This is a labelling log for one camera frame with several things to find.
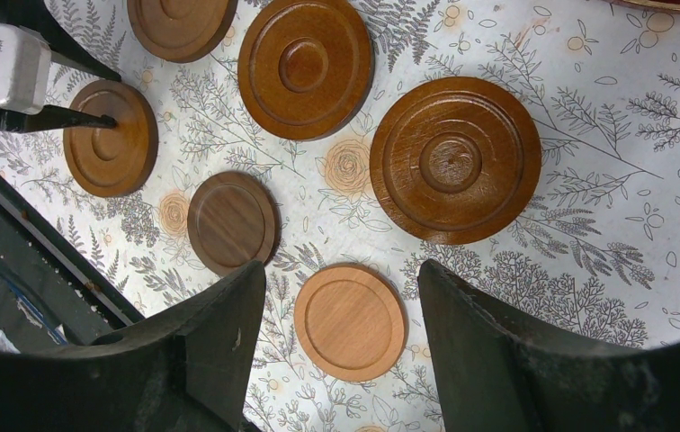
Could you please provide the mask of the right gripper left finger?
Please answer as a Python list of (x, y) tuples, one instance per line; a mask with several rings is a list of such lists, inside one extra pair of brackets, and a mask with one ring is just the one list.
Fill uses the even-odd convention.
[(264, 266), (88, 346), (0, 351), (0, 431), (242, 431)]

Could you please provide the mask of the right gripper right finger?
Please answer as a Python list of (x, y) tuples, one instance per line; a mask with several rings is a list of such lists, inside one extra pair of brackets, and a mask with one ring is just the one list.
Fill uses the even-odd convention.
[(637, 349), (555, 327), (434, 260), (418, 291), (449, 431), (680, 431), (680, 342)]

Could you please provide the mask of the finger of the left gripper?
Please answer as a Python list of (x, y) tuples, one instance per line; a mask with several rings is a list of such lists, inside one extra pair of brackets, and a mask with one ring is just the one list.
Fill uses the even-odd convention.
[(54, 61), (91, 75), (121, 81), (121, 75), (94, 58), (57, 22), (41, 0), (25, 0), (19, 3), (21, 26), (36, 31), (54, 54)]
[(96, 116), (64, 107), (45, 105), (37, 114), (0, 108), (0, 131), (30, 133), (74, 127), (114, 129), (118, 123), (109, 115)]

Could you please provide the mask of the brown ringed coaster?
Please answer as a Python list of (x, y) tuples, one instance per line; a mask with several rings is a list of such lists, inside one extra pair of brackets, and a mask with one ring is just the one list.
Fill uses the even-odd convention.
[(67, 166), (86, 192), (123, 196), (146, 183), (157, 160), (158, 132), (154, 112), (141, 92), (123, 83), (98, 80), (81, 89), (70, 108), (116, 121), (111, 129), (63, 131)]
[(237, 81), (250, 116), (287, 140), (342, 129), (371, 89), (374, 53), (347, 1), (272, 1), (243, 39)]
[(225, 38), (237, 0), (128, 0), (131, 29), (150, 54), (174, 63), (203, 58)]
[(385, 113), (370, 153), (387, 216), (429, 242), (464, 245), (514, 221), (541, 176), (541, 139), (523, 104), (476, 77), (436, 79)]

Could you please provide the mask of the dark walnut coaster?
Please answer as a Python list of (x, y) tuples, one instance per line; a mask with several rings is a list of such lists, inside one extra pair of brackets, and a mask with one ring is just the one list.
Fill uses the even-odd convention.
[(226, 171), (196, 190), (187, 231), (196, 256), (223, 277), (252, 260), (268, 263), (281, 239), (281, 219), (271, 192), (259, 180)]

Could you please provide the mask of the light wood coaster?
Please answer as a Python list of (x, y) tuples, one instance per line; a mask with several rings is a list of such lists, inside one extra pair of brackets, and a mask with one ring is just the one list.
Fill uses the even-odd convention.
[(346, 382), (384, 375), (407, 339), (405, 308), (378, 273), (357, 264), (330, 265), (301, 287), (294, 328), (321, 371)]

